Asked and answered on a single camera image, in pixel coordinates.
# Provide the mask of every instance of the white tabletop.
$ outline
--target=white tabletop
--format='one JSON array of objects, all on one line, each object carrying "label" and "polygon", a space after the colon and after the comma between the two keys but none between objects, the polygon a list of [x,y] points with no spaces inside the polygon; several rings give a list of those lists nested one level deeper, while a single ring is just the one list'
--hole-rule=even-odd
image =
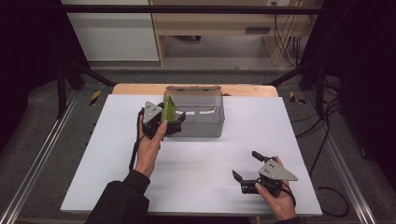
[{"label": "white tabletop", "polygon": [[[146,101],[160,95],[109,95],[90,143],[64,198],[61,210],[90,212],[106,184],[128,174],[136,136],[136,118]],[[282,98],[224,97],[225,121],[220,138],[171,138],[162,143],[145,194],[152,215],[259,216],[270,214],[257,194],[242,194],[233,179],[256,179],[263,164],[251,151],[279,156],[299,177],[290,182],[301,216],[321,215]]]}]

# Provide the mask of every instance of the plastic bin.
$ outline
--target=plastic bin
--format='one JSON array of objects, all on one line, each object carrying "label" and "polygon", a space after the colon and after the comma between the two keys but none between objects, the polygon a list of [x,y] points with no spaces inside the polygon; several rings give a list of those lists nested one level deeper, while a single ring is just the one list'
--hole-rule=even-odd
[{"label": "plastic bin", "polygon": [[220,86],[166,88],[177,108],[177,117],[186,112],[181,132],[170,137],[220,137],[224,123],[224,106]]}]

